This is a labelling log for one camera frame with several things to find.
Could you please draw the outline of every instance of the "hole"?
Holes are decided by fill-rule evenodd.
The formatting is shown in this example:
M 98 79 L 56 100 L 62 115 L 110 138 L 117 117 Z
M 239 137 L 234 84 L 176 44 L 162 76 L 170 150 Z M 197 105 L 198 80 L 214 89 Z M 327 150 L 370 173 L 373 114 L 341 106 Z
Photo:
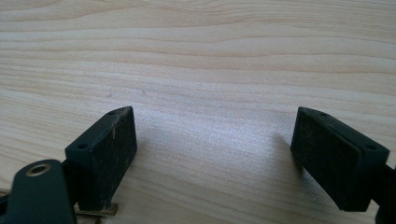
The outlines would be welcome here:
M 376 149 L 376 147 L 375 147 L 375 146 L 372 146 L 372 145 L 366 145 L 366 147 L 367 147 L 368 149 L 371 149 L 371 150 L 375 150 L 375 149 Z
M 84 148 L 86 148 L 87 146 L 88 146 L 88 144 L 83 143 L 83 144 L 79 144 L 79 145 L 78 145 L 78 148 L 79 148 L 79 149 L 84 149 Z
M 27 176 L 37 176 L 37 175 L 42 175 L 46 173 L 50 169 L 50 165 L 47 163 L 44 164 L 39 164 L 37 166 L 34 166 L 30 168 L 27 172 Z

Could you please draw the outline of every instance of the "clamp jaw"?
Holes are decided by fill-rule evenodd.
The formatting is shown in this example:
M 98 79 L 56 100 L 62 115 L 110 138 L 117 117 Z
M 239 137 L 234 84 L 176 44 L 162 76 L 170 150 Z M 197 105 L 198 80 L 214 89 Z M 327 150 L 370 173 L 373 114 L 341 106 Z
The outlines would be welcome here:
M 16 173 L 0 198 L 0 224 L 77 223 L 76 203 L 84 211 L 109 208 L 136 149 L 133 109 L 110 111 L 65 149 L 62 163 L 37 161 Z
M 290 146 L 300 163 L 344 211 L 380 205 L 377 224 L 396 223 L 396 171 L 389 150 L 323 112 L 300 107 Z

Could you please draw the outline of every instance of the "rubber jaw pad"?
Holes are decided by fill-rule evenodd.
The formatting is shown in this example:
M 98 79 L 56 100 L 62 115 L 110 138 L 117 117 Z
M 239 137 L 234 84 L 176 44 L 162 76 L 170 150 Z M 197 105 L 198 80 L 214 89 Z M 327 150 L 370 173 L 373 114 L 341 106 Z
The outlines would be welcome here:
M 300 107 L 291 152 L 341 210 L 365 211 L 389 151 L 317 110 Z
M 134 111 L 113 110 L 65 150 L 67 166 L 78 173 L 78 206 L 82 210 L 109 207 L 136 153 Z

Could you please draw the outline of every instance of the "light wooden table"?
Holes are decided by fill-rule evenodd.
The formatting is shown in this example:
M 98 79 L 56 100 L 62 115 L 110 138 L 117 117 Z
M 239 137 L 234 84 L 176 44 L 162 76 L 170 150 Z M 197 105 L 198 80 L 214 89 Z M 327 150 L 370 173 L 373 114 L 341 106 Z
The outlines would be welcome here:
M 313 107 L 395 165 L 396 3 L 0 2 L 0 188 L 125 105 L 138 153 L 105 223 L 374 223 L 299 174 L 290 140 Z

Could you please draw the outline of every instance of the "wooden surface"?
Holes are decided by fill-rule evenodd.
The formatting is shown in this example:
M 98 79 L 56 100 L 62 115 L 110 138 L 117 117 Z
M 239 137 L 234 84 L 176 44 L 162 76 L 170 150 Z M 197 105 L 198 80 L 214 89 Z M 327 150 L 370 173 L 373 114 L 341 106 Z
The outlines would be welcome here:
M 0 2 L 0 189 L 107 111 L 138 154 L 105 223 L 374 223 L 339 211 L 290 155 L 299 105 L 391 150 L 396 3 Z

